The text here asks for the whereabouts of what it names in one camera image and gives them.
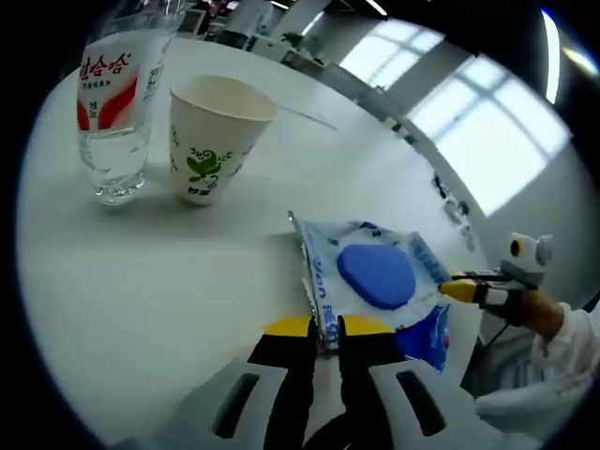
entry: plastic water bottle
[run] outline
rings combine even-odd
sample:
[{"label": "plastic water bottle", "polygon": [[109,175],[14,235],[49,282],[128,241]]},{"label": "plastic water bottle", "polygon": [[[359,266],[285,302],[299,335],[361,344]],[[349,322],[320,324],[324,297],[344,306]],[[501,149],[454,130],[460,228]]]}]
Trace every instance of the plastic water bottle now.
[{"label": "plastic water bottle", "polygon": [[142,187],[152,97],[183,5],[184,0],[121,1],[83,52],[79,148],[101,203],[128,202]]}]

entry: paper cup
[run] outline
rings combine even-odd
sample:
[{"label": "paper cup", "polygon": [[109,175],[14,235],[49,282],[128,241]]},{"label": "paper cup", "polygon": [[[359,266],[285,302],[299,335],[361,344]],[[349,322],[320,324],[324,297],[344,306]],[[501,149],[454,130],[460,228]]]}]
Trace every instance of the paper cup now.
[{"label": "paper cup", "polygon": [[210,204],[240,171],[277,105],[258,89],[219,76],[171,88],[171,175],[178,195]]}]

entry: white sleeve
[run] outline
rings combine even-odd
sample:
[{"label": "white sleeve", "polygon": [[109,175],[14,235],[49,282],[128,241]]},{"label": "white sleeve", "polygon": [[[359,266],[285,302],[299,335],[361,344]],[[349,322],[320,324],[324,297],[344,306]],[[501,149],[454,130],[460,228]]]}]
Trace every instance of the white sleeve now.
[{"label": "white sleeve", "polygon": [[550,342],[536,336],[532,360],[541,368],[550,369],[555,376],[579,375],[590,369],[600,347],[600,314],[581,309],[573,311],[565,303],[561,303],[561,307],[564,321],[559,333]]}]

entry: ceiling light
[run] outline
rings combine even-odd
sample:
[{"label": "ceiling light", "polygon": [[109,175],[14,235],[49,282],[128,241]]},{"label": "ceiling light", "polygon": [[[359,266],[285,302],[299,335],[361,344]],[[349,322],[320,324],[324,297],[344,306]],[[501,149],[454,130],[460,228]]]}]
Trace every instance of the ceiling light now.
[{"label": "ceiling light", "polygon": [[379,12],[382,16],[387,16],[387,12],[385,12],[385,9],[380,7],[373,0],[367,0],[367,3],[369,3],[372,7],[374,7],[377,10],[377,12]]},{"label": "ceiling light", "polygon": [[281,8],[281,9],[290,9],[290,7],[286,7],[285,5],[281,5],[278,2],[271,2],[271,5],[273,5],[274,7]]},{"label": "ceiling light", "polygon": [[547,39],[547,101],[554,104],[559,90],[559,77],[561,76],[561,41],[556,23],[542,10]]},{"label": "ceiling light", "polygon": [[564,52],[564,54],[567,55],[567,57],[571,61],[580,66],[590,75],[593,75],[594,77],[598,76],[598,67],[596,67],[593,61],[586,55],[575,50],[569,49],[567,47],[562,47],[562,51]]}]

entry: desk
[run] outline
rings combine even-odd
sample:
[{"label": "desk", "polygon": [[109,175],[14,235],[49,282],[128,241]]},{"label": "desk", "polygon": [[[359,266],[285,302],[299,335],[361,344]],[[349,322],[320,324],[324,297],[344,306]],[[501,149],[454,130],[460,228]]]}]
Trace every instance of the desk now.
[{"label": "desk", "polygon": [[[165,187],[171,83],[231,76],[281,110],[220,202],[193,208]],[[17,257],[37,345],[67,401],[104,442],[149,435],[191,388],[246,356],[267,323],[308,313],[288,209],[418,230],[450,269],[485,267],[431,187],[432,170],[334,90],[278,63],[176,39],[157,91],[147,185],[124,209],[92,198],[79,161],[76,72],[50,93],[22,173]],[[447,376],[458,383],[481,317],[452,307]],[[308,434],[339,403],[335,360],[319,362]]]}]

